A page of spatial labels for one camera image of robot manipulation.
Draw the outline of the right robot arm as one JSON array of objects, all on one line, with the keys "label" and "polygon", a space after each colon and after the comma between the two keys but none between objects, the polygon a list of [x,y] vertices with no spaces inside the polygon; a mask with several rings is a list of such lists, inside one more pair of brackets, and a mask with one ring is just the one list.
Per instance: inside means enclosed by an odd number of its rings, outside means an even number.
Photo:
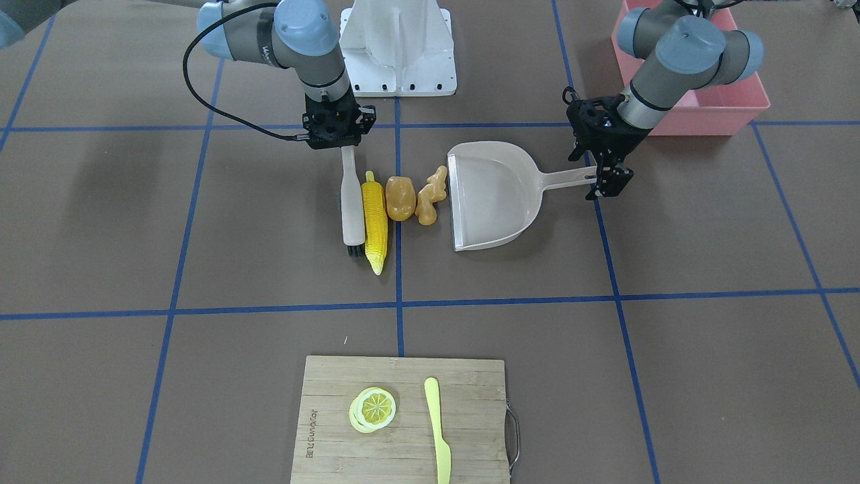
[{"label": "right robot arm", "polygon": [[202,45],[214,57],[292,69],[304,91],[302,134],[264,134],[312,149],[356,147],[372,129],[373,106],[357,103],[340,47],[340,31],[323,1],[206,2],[197,36],[183,55]]}]

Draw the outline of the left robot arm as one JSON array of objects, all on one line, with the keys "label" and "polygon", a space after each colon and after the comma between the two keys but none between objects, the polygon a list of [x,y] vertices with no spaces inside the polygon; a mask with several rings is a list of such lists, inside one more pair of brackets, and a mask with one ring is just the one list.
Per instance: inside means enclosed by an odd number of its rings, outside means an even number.
[{"label": "left robot arm", "polygon": [[566,87],[562,99],[574,132],[569,160],[592,153],[596,178],[587,200],[618,196],[633,178],[626,157],[648,137],[688,91],[731,85],[756,73],[764,44],[753,32],[723,31],[713,12],[732,1],[663,1],[632,9],[615,39],[642,67],[615,96],[583,99]]}]

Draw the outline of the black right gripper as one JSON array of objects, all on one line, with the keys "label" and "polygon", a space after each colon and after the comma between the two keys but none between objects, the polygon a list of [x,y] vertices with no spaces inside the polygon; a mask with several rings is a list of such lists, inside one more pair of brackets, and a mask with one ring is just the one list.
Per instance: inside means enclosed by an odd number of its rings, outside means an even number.
[{"label": "black right gripper", "polygon": [[377,120],[376,107],[360,106],[353,93],[338,100],[325,96],[322,101],[316,101],[305,96],[304,103],[305,142],[311,149],[359,146],[363,135],[368,134]]}]

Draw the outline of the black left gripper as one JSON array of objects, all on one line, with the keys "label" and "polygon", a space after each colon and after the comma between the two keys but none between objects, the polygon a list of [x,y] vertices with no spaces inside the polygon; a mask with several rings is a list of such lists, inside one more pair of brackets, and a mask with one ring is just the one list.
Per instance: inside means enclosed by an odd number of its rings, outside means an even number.
[{"label": "black left gripper", "polygon": [[583,99],[572,87],[565,87],[562,101],[567,104],[567,117],[574,133],[574,148],[568,162],[577,162],[587,151],[594,157],[596,178],[585,199],[618,196],[634,176],[624,159],[648,137],[651,129],[636,128],[621,117],[617,109],[621,95]]}]

